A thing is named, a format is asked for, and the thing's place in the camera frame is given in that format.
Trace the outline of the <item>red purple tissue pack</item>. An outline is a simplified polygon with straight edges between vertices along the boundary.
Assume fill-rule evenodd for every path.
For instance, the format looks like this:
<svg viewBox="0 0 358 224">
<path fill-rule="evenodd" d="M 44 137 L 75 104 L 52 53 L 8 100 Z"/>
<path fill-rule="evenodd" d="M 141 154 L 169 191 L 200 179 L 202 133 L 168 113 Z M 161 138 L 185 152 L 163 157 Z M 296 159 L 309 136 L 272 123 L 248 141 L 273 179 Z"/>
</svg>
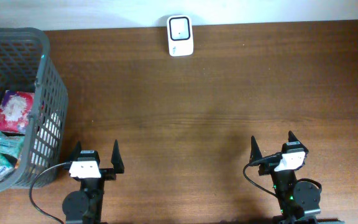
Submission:
<svg viewBox="0 0 358 224">
<path fill-rule="evenodd" d="M 35 93 L 6 90 L 0 104 L 0 131 L 25 134 Z"/>
</svg>

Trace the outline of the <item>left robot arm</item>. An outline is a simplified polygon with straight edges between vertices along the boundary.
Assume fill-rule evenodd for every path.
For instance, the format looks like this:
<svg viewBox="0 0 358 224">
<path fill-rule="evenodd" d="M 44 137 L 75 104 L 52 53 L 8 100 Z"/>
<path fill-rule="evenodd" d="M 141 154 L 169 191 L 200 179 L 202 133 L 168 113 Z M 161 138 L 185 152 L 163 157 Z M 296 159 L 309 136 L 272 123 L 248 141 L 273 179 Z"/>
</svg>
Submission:
<svg viewBox="0 0 358 224">
<path fill-rule="evenodd" d="M 104 184 L 116 180 L 124 173 L 124 163 L 119 152 L 118 142 L 113 144 L 110 168 L 100 168 L 97 151 L 83 150 L 78 142 L 63 168 L 70 177 L 80 183 L 80 189 L 69 193 L 62 202 L 62 210 L 67 223 L 101 223 Z"/>
</svg>

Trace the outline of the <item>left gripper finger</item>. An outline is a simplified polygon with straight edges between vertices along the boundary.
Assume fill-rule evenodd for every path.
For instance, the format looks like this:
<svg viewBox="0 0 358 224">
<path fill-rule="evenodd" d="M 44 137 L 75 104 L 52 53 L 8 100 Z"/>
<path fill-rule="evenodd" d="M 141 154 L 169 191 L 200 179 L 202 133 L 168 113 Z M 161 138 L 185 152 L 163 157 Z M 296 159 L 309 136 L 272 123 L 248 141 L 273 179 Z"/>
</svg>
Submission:
<svg viewBox="0 0 358 224">
<path fill-rule="evenodd" d="M 114 145 L 113 145 L 111 164 L 116 174 L 124 173 L 125 167 L 119 151 L 119 145 L 117 139 L 114 141 Z"/>
<path fill-rule="evenodd" d="M 74 150 L 68 157 L 68 162 L 76 161 L 81 153 L 81 150 L 82 150 L 81 143 L 78 141 L 74 147 Z"/>
</svg>

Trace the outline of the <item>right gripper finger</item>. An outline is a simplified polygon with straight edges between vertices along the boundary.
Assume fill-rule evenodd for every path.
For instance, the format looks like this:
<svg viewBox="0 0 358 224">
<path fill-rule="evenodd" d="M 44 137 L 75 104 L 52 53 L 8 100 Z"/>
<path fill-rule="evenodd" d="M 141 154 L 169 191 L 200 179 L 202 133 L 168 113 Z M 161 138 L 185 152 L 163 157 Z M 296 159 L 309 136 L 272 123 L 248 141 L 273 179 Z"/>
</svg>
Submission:
<svg viewBox="0 0 358 224">
<path fill-rule="evenodd" d="M 293 134 L 292 131 L 288 132 L 288 146 L 302 145 L 302 143 L 298 140 L 298 138 Z"/>
<path fill-rule="evenodd" d="M 255 136 L 251 136 L 250 166 L 257 166 L 262 159 L 262 153 L 259 149 Z"/>
</svg>

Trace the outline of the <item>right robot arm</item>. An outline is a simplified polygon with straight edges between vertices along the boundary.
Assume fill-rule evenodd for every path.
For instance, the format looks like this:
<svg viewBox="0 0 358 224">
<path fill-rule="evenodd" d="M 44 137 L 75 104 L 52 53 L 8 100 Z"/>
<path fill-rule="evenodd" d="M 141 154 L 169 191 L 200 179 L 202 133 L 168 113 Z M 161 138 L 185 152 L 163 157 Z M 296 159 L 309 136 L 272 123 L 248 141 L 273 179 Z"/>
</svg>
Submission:
<svg viewBox="0 0 358 224">
<path fill-rule="evenodd" d="M 322 185 L 312 179 L 298 179 L 295 172 L 305 165 L 309 153 L 307 147 L 298 140 L 292 131 L 288 141 L 275 154 L 263 156 L 254 136 L 250 139 L 249 163 L 243 168 L 243 175 L 252 185 L 274 196 L 278 200 L 281 214 L 272 218 L 273 223 L 342 223 L 342 220 L 316 218 L 321 213 L 319 206 Z M 269 175 L 273 191 L 257 184 L 246 174 L 249 167 L 258 167 L 260 176 Z"/>
</svg>

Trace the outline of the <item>teal wet wipes pack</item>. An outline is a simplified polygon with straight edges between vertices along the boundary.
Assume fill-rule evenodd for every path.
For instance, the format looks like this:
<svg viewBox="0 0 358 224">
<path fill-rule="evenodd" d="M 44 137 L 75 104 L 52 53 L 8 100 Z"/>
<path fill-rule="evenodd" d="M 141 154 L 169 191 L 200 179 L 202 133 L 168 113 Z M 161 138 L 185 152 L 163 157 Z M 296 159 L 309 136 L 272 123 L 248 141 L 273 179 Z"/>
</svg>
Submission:
<svg viewBox="0 0 358 224">
<path fill-rule="evenodd" d="M 25 136 L 6 136 L 0 131 L 0 153 L 19 158 L 24 146 Z"/>
</svg>

